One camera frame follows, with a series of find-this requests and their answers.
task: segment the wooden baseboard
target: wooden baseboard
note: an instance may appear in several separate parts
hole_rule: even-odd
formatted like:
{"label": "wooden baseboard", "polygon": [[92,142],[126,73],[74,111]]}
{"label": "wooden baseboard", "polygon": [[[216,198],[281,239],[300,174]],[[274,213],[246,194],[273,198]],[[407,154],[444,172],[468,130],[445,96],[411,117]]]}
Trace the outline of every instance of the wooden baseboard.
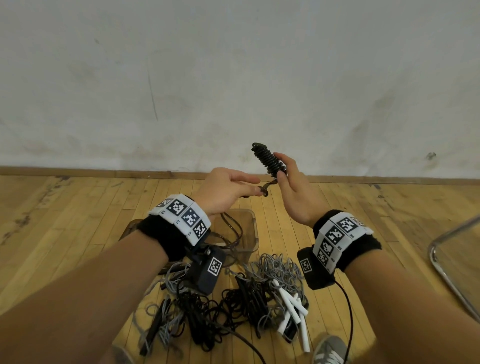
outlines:
{"label": "wooden baseboard", "polygon": [[[172,172],[157,170],[84,170],[69,168],[2,167],[0,175],[16,176],[71,176],[98,178],[172,178],[179,180],[204,180],[204,172]],[[262,181],[272,178],[268,174],[257,174]],[[428,177],[365,177],[365,176],[307,176],[310,182],[332,183],[399,183],[399,184],[450,184],[480,185],[480,179],[428,178]]]}

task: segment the forearm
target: forearm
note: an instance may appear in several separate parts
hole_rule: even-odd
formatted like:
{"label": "forearm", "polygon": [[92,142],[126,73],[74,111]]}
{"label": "forearm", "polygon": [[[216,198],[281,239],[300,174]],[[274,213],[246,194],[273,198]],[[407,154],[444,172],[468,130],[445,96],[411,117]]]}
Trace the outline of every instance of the forearm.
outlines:
{"label": "forearm", "polygon": [[480,325],[381,250],[345,270],[390,363],[473,363]]}
{"label": "forearm", "polygon": [[167,261],[157,241],[133,232],[0,316],[0,357],[98,361]]}

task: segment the black sweatband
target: black sweatband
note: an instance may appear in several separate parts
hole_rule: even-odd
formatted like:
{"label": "black sweatband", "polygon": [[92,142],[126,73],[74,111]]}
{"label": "black sweatband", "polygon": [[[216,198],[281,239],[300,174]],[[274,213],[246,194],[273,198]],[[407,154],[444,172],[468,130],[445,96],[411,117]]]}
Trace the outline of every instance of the black sweatband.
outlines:
{"label": "black sweatband", "polygon": [[167,253],[170,262],[182,260],[186,255],[185,246],[190,244],[175,225],[170,224],[158,215],[148,215],[137,229],[145,235],[157,240]]}
{"label": "black sweatband", "polygon": [[[319,230],[321,227],[333,216],[342,212],[341,210],[330,210],[321,218],[313,226],[313,234],[315,238],[317,238]],[[348,265],[360,255],[374,249],[382,249],[382,245],[380,242],[375,239],[372,235],[363,235],[355,240],[348,248],[346,248],[340,259],[338,260],[336,267],[339,268],[342,272],[348,267]]]}

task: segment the gray sneaker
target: gray sneaker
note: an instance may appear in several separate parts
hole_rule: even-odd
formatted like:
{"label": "gray sneaker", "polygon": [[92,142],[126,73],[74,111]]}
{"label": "gray sneaker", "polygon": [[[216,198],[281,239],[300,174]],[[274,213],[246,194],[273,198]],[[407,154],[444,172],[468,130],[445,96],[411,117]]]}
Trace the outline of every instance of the gray sneaker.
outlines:
{"label": "gray sneaker", "polygon": [[343,364],[347,346],[338,336],[324,338],[313,351],[312,364]]}
{"label": "gray sneaker", "polygon": [[133,364],[133,359],[125,350],[125,348],[112,345],[112,351],[115,358],[115,364]]}

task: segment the metal chair leg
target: metal chair leg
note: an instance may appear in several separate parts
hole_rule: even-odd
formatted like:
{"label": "metal chair leg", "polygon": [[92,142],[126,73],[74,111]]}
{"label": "metal chair leg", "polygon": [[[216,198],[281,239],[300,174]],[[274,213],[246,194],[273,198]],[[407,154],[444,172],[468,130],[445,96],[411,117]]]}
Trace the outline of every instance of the metal chair leg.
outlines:
{"label": "metal chair leg", "polygon": [[463,224],[459,225],[453,230],[447,231],[446,233],[440,235],[438,238],[434,239],[429,247],[428,247],[428,255],[430,257],[430,261],[433,264],[433,267],[436,269],[436,271],[440,274],[440,276],[443,278],[443,280],[446,282],[446,284],[450,287],[450,289],[453,291],[453,293],[459,298],[459,300],[462,302],[462,304],[465,306],[465,308],[470,312],[472,317],[480,322],[480,314],[479,312],[475,309],[475,307],[471,304],[471,302],[468,300],[467,297],[460,291],[460,289],[453,283],[453,281],[450,279],[448,274],[444,271],[442,266],[440,265],[437,255],[436,255],[436,248],[446,240],[452,238],[453,236],[461,233],[462,231],[465,231],[467,229],[470,229],[472,226],[480,223],[480,215],[477,215],[473,218],[471,218],[468,221],[465,221]]}

